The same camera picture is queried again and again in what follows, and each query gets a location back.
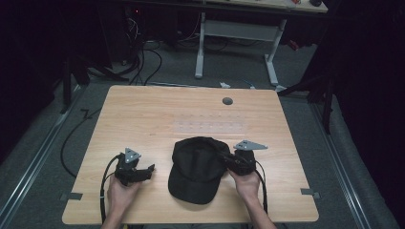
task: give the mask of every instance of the table top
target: table top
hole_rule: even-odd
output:
[[[229,97],[233,103],[224,105]],[[173,198],[167,188],[177,141],[211,136],[233,146],[243,139],[268,146],[255,151],[266,171],[268,214],[275,221],[316,221],[318,212],[277,93],[271,90],[113,86],[107,94],[62,220],[100,224],[99,189],[108,162],[125,147],[141,154],[138,169],[155,164],[125,223],[249,222],[233,178],[222,178],[205,205]],[[114,172],[115,164],[110,168]],[[263,200],[262,188],[259,198]]]
[[[301,0],[299,4],[294,4],[291,0],[205,0],[207,3],[222,3],[230,5],[242,5],[259,8],[285,9],[306,12],[328,12],[324,3],[319,7],[314,7],[309,0]]]

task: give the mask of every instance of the hand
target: hand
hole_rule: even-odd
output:
[[[244,201],[258,198],[260,179],[256,173],[239,176],[230,170],[228,172],[235,179],[236,190]]]
[[[110,187],[107,192],[110,209],[107,218],[101,226],[102,229],[119,228],[141,184],[142,182],[136,182],[127,187],[121,184],[115,176],[110,176]]]
[[[131,186],[124,186],[115,176],[110,176],[110,187],[107,193],[110,203],[109,212],[125,212],[133,202],[141,184],[142,182],[136,182]]]

